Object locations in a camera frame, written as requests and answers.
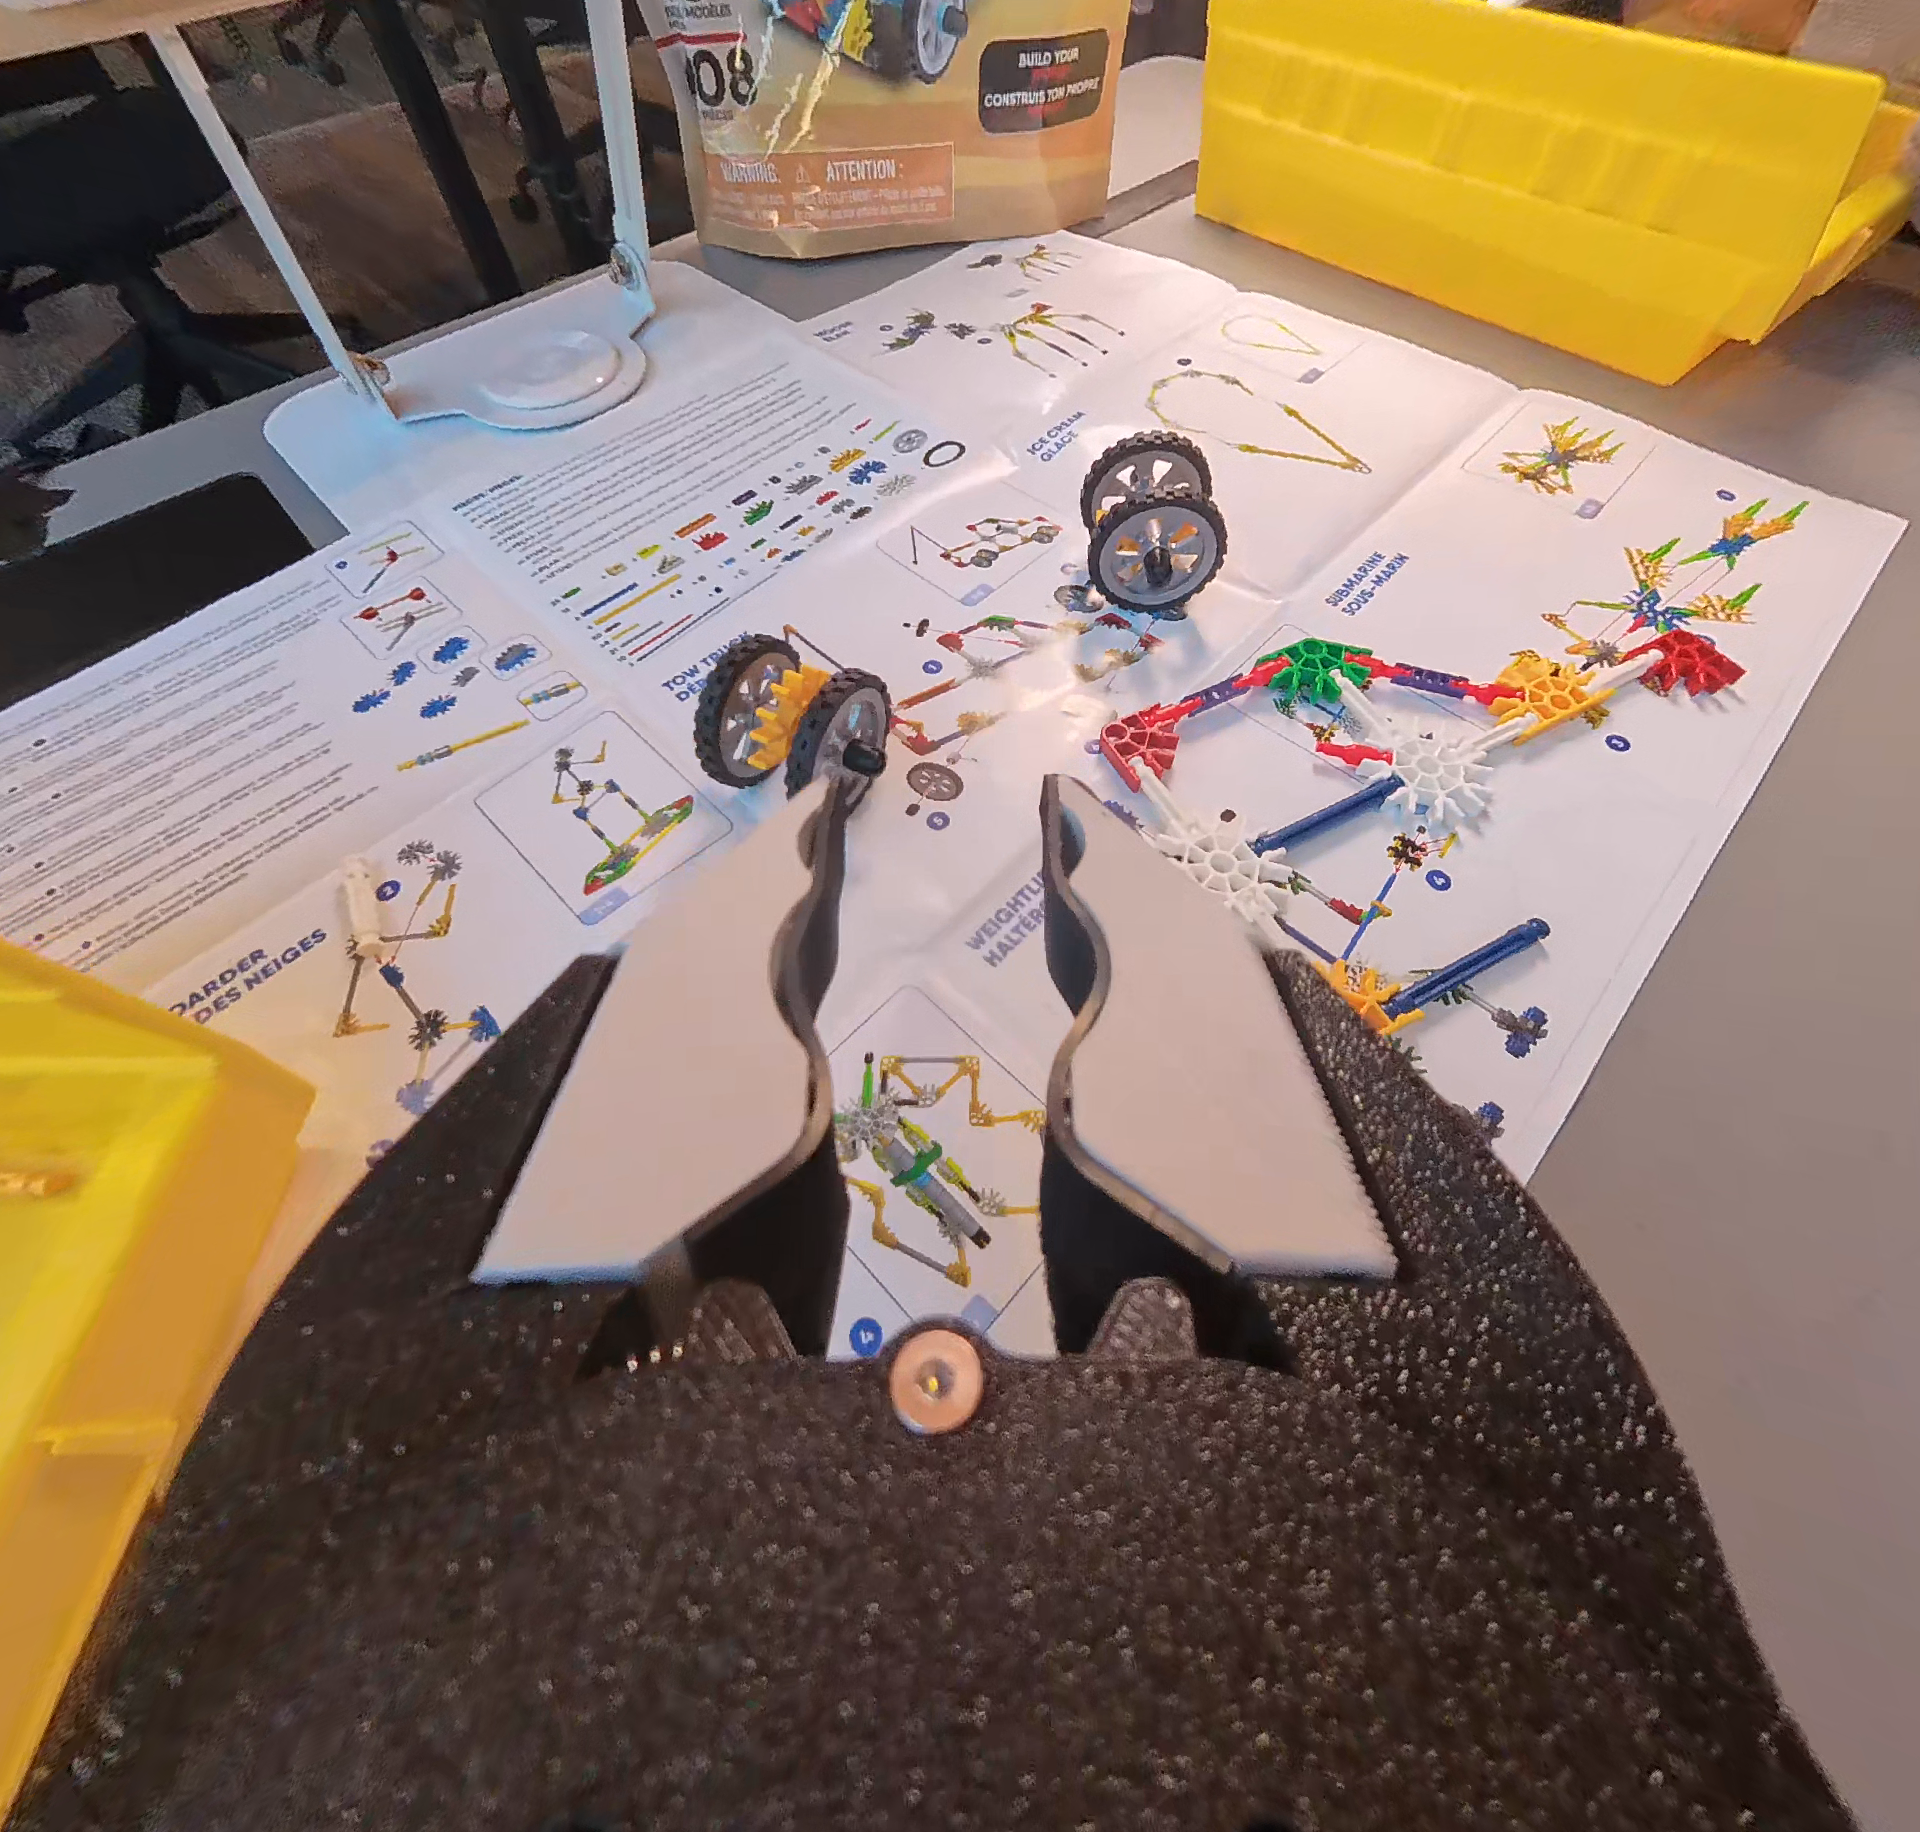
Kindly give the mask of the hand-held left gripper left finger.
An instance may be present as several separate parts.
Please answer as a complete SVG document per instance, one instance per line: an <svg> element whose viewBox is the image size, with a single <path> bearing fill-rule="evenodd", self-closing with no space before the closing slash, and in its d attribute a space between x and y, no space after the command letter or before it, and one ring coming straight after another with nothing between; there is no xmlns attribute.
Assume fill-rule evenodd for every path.
<svg viewBox="0 0 1920 1832"><path fill-rule="evenodd" d="M846 1182L817 1014L846 816L857 784L801 784L632 927L476 1260L481 1284L618 1282L674 1351L710 1282L751 1282L801 1358L834 1351Z"/></svg>

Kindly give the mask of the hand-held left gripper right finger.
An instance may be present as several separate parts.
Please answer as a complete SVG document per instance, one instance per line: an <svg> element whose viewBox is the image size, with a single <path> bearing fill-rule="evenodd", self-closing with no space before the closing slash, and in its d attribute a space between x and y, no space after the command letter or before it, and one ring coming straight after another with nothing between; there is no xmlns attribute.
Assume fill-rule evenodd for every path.
<svg viewBox="0 0 1920 1832"><path fill-rule="evenodd" d="M1136 1282L1204 1358L1280 1358L1270 1297L1388 1297L1399 1245L1285 1010L1285 964L1080 783L1040 783L1040 1297L1089 1358Z"/></svg>

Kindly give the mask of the yellow plastic bin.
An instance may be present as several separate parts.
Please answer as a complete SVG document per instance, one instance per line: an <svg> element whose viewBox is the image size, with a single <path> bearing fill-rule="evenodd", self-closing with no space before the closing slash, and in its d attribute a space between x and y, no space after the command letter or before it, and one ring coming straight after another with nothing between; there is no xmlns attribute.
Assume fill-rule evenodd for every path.
<svg viewBox="0 0 1920 1832"><path fill-rule="evenodd" d="M1912 110L1479 0L1208 0L1197 210L1670 389L1912 210Z"/></svg>
<svg viewBox="0 0 1920 1832"><path fill-rule="evenodd" d="M309 1082L0 948L0 1709L8 1771L227 1358Z"/></svg>

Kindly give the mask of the colourful construction toy model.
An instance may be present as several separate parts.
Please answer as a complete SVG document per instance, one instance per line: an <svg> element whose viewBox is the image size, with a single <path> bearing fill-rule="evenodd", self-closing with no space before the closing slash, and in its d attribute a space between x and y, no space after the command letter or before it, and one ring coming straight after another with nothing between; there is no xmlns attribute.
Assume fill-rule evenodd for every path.
<svg viewBox="0 0 1920 1832"><path fill-rule="evenodd" d="M1542 742L1561 726L1600 726L1617 687L1657 694L1725 694L1747 668L1695 638L1666 627L1638 646L1596 646L1587 668L1512 654L1504 673L1433 673L1403 658L1376 658L1361 646L1304 638L1265 654L1253 668L1180 694L1143 708L1094 731L1101 763L1153 804L1143 844L1204 892L1217 892L1265 957L1306 957L1318 977L1376 1030L1403 1041L1431 1010L1479 1010L1504 1030L1504 1050L1534 1050L1552 1041L1542 1010L1486 1010L1472 981L1552 938L1542 916L1433 964L1388 977L1361 964L1361 938L1388 916L1388 884L1431 874L1462 844L1462 828L1486 816L1498 751ZM1248 835L1248 816L1217 810L1197 816L1170 804L1170 756L1186 723L1225 712L1240 694L1270 694L1280 712L1306 723L1324 763L1350 769L1350 797ZM1388 874L1366 900L1324 892L1293 846L1350 828L1388 816Z"/></svg>

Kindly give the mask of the detached toy model section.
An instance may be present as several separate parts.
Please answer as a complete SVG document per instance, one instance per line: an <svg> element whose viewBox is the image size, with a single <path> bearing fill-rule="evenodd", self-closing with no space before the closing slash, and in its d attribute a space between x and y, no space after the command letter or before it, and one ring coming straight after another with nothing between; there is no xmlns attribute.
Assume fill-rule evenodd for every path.
<svg viewBox="0 0 1920 1832"><path fill-rule="evenodd" d="M722 784L790 797L834 783L846 810L875 784L893 742L893 687L870 668L842 668L801 627L734 638L697 694L697 763Z"/></svg>

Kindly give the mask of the toy wheel pair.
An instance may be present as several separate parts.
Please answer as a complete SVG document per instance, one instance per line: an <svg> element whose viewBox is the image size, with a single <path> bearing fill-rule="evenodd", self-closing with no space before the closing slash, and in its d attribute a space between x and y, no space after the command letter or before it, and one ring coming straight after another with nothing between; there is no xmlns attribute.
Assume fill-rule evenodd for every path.
<svg viewBox="0 0 1920 1832"><path fill-rule="evenodd" d="M1208 463L1180 432L1129 432L1080 475L1089 593L1120 612L1186 612L1225 571Z"/></svg>

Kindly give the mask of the black desk mat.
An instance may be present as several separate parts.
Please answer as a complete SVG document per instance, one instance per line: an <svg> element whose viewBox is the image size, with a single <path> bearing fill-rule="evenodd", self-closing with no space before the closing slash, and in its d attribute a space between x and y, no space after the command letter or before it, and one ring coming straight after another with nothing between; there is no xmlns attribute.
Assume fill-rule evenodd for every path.
<svg viewBox="0 0 1920 1832"><path fill-rule="evenodd" d="M0 708L309 561L306 525L256 475L223 475L43 544L63 501L8 475Z"/></svg>

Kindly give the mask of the white instruction sheet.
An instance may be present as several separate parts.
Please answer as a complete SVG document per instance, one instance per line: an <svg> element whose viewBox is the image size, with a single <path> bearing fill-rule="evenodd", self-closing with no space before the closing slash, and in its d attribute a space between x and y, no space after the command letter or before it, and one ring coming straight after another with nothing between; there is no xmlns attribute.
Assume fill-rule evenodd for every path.
<svg viewBox="0 0 1920 1832"><path fill-rule="evenodd" d="M1040 1351L1040 769L1120 828L1094 731L1280 646L1433 673L1695 627L1747 685L1617 687L1498 751L1486 816L1388 884L1361 964L1413 977L1525 916L1431 1059L1534 1167L1865 606L1896 515L1574 396L1108 239L984 239L801 333L743 389L611 407L8 708L8 948L309 1072L331 1202L790 784L697 763L734 638L801 627L893 687L824 1010L857 1182L834 1358L908 1321ZM1186 612L1089 593L1080 475L1129 432L1208 463L1225 571ZM1186 723L1170 804L1270 835L1350 797L1270 694Z"/></svg>

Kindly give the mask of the toy packaging bag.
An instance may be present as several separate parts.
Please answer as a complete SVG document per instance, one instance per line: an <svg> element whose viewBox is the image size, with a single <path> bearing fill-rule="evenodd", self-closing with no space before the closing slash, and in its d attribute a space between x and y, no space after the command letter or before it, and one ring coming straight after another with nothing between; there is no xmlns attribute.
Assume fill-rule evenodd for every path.
<svg viewBox="0 0 1920 1832"><path fill-rule="evenodd" d="M632 0L697 238L751 259L1057 238L1108 198L1136 0Z"/></svg>

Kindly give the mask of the black office chair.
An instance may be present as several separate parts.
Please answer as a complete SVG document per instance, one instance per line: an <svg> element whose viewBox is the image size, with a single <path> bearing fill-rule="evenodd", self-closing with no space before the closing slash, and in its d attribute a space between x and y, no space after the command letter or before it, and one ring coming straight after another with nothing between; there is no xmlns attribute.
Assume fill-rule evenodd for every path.
<svg viewBox="0 0 1920 1832"><path fill-rule="evenodd" d="M33 324L33 300L66 286L104 286L128 333L43 407L8 424L8 455L51 472L78 450L51 450L66 424L134 396L134 432L183 420L183 396L207 407L306 376L296 363L256 358L247 340L309 340L296 308L186 308L160 259L207 239L246 205L227 167L198 138L174 88L95 88L63 125L8 138L0 150L0 320Z"/></svg>

